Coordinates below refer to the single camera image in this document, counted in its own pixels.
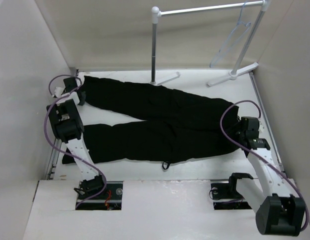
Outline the black trousers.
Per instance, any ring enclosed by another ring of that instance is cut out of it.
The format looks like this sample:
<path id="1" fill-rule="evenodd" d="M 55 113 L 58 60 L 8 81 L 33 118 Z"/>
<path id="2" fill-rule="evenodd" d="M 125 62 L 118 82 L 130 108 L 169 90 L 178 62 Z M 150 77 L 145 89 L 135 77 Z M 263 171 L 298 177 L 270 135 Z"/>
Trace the black trousers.
<path id="1" fill-rule="evenodd" d="M 238 149 L 239 108 L 225 99 L 92 76 L 81 90 L 87 104 L 135 118 L 85 126 L 83 139 L 96 164 L 128 159 L 170 165 Z"/>

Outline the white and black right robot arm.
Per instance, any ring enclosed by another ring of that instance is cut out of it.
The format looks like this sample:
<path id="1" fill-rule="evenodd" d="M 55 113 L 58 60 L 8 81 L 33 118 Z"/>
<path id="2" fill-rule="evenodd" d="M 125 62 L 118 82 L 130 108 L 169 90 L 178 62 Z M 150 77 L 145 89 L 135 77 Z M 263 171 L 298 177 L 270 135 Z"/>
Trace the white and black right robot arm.
<path id="1" fill-rule="evenodd" d="M 249 173 L 233 173 L 227 192 L 233 198 L 242 196 L 255 213 L 260 234 L 297 237 L 302 230 L 306 204 L 295 197 L 277 173 L 270 145 L 259 137 L 260 122 L 242 117 L 238 133 L 246 158 L 253 166 L 259 185 Z"/>

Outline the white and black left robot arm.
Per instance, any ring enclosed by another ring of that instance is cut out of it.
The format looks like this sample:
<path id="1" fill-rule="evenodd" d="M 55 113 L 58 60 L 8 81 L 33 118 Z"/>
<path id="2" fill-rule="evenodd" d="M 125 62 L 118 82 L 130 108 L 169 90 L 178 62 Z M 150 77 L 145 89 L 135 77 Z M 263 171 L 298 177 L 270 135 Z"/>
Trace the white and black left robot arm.
<path id="1" fill-rule="evenodd" d="M 58 75 L 49 82 L 48 91 L 54 102 L 46 107 L 43 131 L 52 148 L 74 159 L 82 176 L 82 182 L 74 190 L 84 198 L 84 202 L 92 198 L 103 199 L 107 195 L 107 180 L 91 159 L 84 141 L 84 125 L 77 108 L 85 102 L 86 95 L 80 91 L 82 85 L 79 77 L 68 74 Z M 66 145 L 68 152 L 50 141 L 48 124 L 55 138 Z"/>

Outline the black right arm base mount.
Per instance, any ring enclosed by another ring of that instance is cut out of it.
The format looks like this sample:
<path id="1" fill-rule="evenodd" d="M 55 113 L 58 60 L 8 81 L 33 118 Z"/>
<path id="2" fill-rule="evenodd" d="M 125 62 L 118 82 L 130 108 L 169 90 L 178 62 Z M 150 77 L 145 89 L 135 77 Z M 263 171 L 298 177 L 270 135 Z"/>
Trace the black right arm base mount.
<path id="1" fill-rule="evenodd" d="M 211 181 L 208 194 L 216 211 L 252 209 L 238 192 L 231 190 L 228 181 Z"/>

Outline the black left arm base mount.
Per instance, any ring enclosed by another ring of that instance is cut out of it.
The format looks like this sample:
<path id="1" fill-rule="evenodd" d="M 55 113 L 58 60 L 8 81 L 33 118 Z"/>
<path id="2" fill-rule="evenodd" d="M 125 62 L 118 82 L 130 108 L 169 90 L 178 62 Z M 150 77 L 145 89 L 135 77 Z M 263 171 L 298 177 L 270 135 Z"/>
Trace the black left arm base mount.
<path id="1" fill-rule="evenodd" d="M 77 211 L 120 211 L 122 209 L 123 181 L 109 181 L 103 193 L 87 199 L 87 195 L 78 194 Z"/>

